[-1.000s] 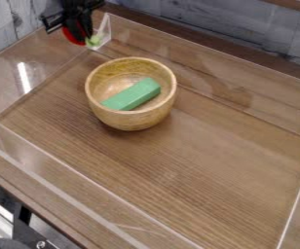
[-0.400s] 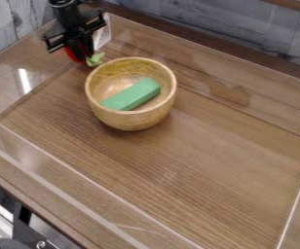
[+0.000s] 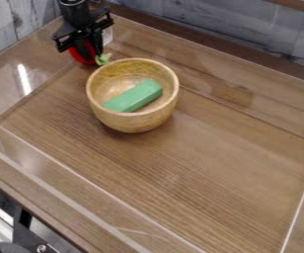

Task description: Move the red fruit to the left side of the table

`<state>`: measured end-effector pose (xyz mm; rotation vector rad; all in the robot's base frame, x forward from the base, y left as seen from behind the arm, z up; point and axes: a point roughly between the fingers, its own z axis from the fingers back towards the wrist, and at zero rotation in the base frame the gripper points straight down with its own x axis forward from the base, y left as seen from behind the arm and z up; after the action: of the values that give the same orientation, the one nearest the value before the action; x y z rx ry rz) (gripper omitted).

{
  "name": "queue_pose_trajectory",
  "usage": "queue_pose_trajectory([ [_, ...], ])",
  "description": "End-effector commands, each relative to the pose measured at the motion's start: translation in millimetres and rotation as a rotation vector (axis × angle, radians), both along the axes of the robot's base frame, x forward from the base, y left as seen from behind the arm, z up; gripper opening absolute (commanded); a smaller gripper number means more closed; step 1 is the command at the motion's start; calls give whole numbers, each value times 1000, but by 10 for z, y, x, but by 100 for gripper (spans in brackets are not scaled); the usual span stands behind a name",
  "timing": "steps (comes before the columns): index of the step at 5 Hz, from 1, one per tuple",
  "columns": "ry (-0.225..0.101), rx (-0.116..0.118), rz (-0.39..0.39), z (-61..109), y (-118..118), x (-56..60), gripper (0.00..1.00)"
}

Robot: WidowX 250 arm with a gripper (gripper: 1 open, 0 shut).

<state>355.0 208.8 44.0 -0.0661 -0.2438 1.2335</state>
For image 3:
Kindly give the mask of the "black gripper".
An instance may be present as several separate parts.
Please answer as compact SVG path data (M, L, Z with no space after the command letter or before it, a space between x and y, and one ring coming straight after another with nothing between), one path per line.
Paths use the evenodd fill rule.
M59 52L74 46L75 57L79 62L90 62L93 54L89 50L91 43L95 56L103 53L103 30L106 28L106 16L109 7L89 9L87 7L62 7L62 25L53 33L51 39Z

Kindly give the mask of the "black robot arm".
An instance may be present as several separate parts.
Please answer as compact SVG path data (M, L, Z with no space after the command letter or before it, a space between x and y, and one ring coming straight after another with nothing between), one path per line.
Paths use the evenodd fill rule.
M59 52L69 51L81 63L94 65L103 53L103 32L114 25L110 7L89 8L89 0L58 0L62 25L51 39Z

